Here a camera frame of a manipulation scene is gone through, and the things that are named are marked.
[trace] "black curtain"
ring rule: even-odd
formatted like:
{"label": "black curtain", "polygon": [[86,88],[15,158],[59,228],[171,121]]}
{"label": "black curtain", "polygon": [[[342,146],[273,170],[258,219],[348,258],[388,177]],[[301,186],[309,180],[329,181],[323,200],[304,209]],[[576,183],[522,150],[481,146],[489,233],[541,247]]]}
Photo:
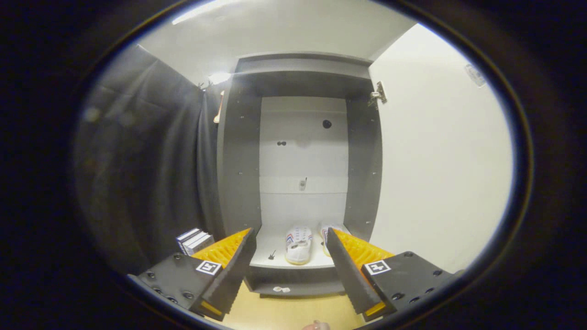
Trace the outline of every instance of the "black curtain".
{"label": "black curtain", "polygon": [[86,229],[118,272],[138,274],[178,252],[175,237],[194,227],[217,231],[218,107],[208,99],[138,45],[118,55],[87,97],[75,189]]}
{"label": "black curtain", "polygon": [[209,86],[205,89],[198,138],[196,141],[196,173],[198,194],[203,198],[201,203],[205,226],[216,240],[225,237],[221,226],[220,202],[218,199],[218,172],[216,167],[218,124],[214,117],[218,114],[222,96],[220,93],[225,83]]}

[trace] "ceiling light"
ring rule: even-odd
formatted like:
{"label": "ceiling light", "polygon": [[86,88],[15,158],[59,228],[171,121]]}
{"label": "ceiling light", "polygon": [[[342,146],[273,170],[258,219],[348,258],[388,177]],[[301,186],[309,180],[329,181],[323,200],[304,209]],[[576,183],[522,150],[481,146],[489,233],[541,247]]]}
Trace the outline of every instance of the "ceiling light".
{"label": "ceiling light", "polygon": [[213,1],[207,2],[203,5],[199,5],[198,7],[180,15],[178,18],[171,21],[171,24],[175,25],[175,24],[181,23],[187,19],[194,18],[198,15],[213,11],[215,9],[218,9],[220,7],[223,7],[223,6],[226,6],[229,4],[233,4],[238,1],[240,1],[240,0],[213,0]]}
{"label": "ceiling light", "polygon": [[213,75],[209,75],[208,79],[212,82],[212,85],[217,85],[221,82],[225,82],[230,78],[230,73],[228,72],[218,72]]}

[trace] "gray wardrobe panel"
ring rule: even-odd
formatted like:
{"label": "gray wardrobe panel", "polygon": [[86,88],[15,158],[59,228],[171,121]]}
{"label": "gray wardrobe panel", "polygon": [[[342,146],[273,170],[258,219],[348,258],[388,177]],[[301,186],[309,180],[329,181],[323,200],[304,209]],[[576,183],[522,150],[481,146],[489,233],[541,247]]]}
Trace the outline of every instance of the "gray wardrobe panel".
{"label": "gray wardrobe panel", "polygon": [[219,195],[225,235],[245,228],[261,228],[259,193],[259,126],[261,98],[246,92],[246,84],[233,78],[218,139]]}
{"label": "gray wardrobe panel", "polygon": [[325,52],[301,52],[301,53],[288,53],[288,52],[269,52],[269,53],[258,53],[248,56],[244,56],[239,59],[236,70],[234,72],[242,71],[241,68],[248,62],[255,62],[261,60],[270,59],[318,59],[318,60],[330,60],[342,63],[349,63],[354,65],[361,65],[368,68],[373,61],[355,56],[341,55],[335,53]]}
{"label": "gray wardrobe panel", "polygon": [[315,96],[338,99],[369,96],[371,80],[337,73],[279,71],[237,73],[258,96]]}
{"label": "gray wardrobe panel", "polygon": [[369,79],[368,67],[327,59],[264,59],[239,64],[238,73],[315,71]]}
{"label": "gray wardrobe panel", "polygon": [[381,189],[382,144],[379,112],[367,97],[347,99],[349,185],[344,224],[351,234],[371,238]]}

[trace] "door hinge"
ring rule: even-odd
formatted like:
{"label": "door hinge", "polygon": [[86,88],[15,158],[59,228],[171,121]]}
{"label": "door hinge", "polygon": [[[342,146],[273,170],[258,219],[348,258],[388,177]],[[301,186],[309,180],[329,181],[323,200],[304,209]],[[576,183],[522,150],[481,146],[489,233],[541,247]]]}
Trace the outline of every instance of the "door hinge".
{"label": "door hinge", "polygon": [[383,85],[381,82],[377,82],[377,92],[372,92],[371,97],[369,99],[369,103],[367,106],[371,106],[375,104],[377,106],[377,99],[381,100],[381,103],[387,102],[387,98],[385,97],[385,91],[383,90]]}

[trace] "sneaker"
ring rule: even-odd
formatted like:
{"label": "sneaker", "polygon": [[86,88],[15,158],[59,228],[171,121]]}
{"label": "sneaker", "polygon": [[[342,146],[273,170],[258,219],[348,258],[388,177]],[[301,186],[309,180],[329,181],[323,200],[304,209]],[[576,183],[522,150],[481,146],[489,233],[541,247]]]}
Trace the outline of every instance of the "sneaker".
{"label": "sneaker", "polygon": [[312,231],[307,226],[296,226],[285,237],[285,259],[294,265],[303,265],[310,261]]}
{"label": "sneaker", "polygon": [[318,231],[322,234],[322,251],[324,251],[324,254],[326,254],[328,257],[330,257],[330,252],[328,251],[328,248],[326,247],[326,243],[328,243],[328,228],[334,228],[340,231],[344,231],[347,234],[350,234],[349,231],[345,228],[345,226],[340,225],[340,224],[319,224],[318,225]]}

